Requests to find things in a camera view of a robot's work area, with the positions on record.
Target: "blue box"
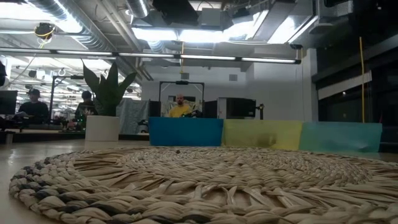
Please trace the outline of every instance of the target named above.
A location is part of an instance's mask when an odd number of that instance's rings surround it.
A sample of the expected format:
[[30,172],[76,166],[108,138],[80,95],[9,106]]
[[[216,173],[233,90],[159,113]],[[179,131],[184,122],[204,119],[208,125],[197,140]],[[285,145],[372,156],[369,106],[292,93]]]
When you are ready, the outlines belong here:
[[382,124],[352,122],[304,123],[300,150],[312,152],[378,152]]
[[210,118],[149,118],[153,146],[221,146],[223,120]]

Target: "man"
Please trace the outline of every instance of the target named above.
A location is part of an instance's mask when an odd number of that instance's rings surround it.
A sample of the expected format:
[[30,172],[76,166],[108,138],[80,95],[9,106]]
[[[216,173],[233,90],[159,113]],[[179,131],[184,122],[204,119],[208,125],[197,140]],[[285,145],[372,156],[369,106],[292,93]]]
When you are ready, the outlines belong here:
[[184,103],[184,96],[182,94],[178,94],[175,101],[177,105],[170,110],[169,117],[179,118],[184,114],[191,113],[191,107]]
[[80,116],[84,115],[98,115],[97,111],[95,110],[94,102],[91,100],[91,93],[89,91],[84,91],[81,94],[83,98],[83,102],[79,103],[75,112],[75,118],[79,119]]
[[31,89],[29,92],[30,102],[26,102],[19,107],[19,113],[29,117],[29,123],[42,124],[49,117],[49,108],[39,101],[40,91]]

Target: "yellow shirt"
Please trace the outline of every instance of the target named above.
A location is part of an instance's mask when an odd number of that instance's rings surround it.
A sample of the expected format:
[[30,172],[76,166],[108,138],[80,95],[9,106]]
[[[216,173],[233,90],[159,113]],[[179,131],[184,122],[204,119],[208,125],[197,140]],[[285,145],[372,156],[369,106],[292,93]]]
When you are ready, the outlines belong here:
[[189,105],[182,105],[182,106],[174,106],[170,112],[169,112],[169,117],[171,118],[179,118],[181,117],[183,114],[187,114],[187,113],[191,113],[191,108],[189,107]]

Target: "round rug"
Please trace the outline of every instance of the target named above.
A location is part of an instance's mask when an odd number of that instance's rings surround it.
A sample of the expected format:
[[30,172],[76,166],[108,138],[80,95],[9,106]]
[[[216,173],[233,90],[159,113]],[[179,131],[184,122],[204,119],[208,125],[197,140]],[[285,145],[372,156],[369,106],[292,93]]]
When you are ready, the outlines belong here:
[[48,157],[9,193],[65,223],[394,223],[398,164],[246,147],[134,147]]

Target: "white planter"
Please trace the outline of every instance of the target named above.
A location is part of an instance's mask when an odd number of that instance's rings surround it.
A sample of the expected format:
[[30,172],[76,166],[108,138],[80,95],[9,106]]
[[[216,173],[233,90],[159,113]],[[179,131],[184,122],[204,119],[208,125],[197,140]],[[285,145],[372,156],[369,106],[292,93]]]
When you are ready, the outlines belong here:
[[118,141],[119,118],[87,116],[86,141]]

